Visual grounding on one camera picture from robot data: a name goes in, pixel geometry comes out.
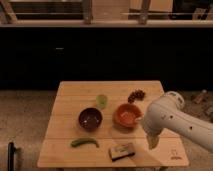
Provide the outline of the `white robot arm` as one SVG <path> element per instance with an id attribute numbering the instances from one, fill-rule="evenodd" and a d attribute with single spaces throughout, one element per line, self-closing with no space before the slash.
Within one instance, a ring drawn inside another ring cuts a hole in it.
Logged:
<path id="1" fill-rule="evenodd" d="M 184 98 L 179 93 L 164 93 L 147 106 L 142 128 L 150 136 L 169 129 L 213 153 L 213 124 L 182 112 L 184 106 Z"/>

